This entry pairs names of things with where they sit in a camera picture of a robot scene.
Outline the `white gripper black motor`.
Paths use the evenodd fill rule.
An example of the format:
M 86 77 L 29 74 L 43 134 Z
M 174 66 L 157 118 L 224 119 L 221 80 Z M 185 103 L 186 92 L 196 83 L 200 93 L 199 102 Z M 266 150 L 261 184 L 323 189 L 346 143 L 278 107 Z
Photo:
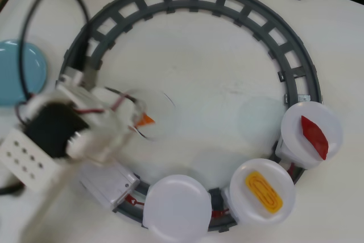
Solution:
M 142 112 L 151 118 L 166 118 L 175 109 L 173 101 L 160 90 L 122 93 L 58 85 L 53 92 L 29 100 L 24 133 L 52 158 L 105 164 L 122 150 L 131 132 L 148 141 L 158 140 L 138 129 L 155 123 L 139 121 Z

